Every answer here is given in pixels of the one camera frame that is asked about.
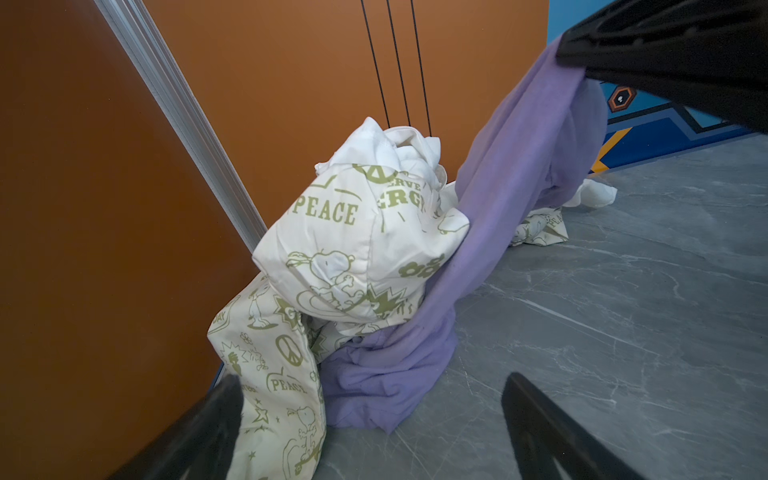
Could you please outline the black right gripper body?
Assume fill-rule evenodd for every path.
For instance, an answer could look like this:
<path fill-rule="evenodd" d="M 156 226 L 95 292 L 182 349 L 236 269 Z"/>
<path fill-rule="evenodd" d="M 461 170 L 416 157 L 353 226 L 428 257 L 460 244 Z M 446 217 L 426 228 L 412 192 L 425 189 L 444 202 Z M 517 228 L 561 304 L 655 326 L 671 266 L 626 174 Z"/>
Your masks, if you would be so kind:
<path fill-rule="evenodd" d="M 767 131 L 764 1 L 614 1 L 564 32 L 556 58 L 591 79 Z"/>

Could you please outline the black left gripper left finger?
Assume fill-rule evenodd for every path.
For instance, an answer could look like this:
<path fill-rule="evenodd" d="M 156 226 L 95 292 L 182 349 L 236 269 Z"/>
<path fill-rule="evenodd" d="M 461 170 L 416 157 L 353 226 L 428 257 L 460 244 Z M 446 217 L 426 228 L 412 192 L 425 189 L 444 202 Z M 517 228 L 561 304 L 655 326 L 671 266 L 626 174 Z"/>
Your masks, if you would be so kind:
<path fill-rule="evenodd" d="M 135 457 L 112 479 L 224 479 L 241 425 L 244 397 L 237 376 L 211 392 Z"/>

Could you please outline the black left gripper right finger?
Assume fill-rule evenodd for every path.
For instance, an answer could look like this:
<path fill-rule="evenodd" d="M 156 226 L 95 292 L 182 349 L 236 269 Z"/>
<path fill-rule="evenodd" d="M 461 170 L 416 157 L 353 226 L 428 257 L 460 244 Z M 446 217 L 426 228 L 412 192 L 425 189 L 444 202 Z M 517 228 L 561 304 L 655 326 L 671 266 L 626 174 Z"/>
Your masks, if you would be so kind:
<path fill-rule="evenodd" d="M 501 405 L 523 479 L 644 478 L 521 373 L 507 377 Z"/>

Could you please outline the purple cloth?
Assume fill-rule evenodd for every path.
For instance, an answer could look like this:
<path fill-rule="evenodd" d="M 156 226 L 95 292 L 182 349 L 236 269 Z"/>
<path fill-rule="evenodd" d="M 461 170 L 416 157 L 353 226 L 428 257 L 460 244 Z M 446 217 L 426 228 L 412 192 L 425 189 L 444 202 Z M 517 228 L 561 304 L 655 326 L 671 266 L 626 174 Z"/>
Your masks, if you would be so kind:
<path fill-rule="evenodd" d="M 470 228 L 415 317 L 321 363 L 330 426 L 389 433 L 411 415 L 454 354 L 457 301 L 488 278 L 532 210 L 564 205 L 587 177 L 608 109 L 598 82 L 556 53 L 556 44 L 544 50 L 475 137 L 455 184 Z"/>

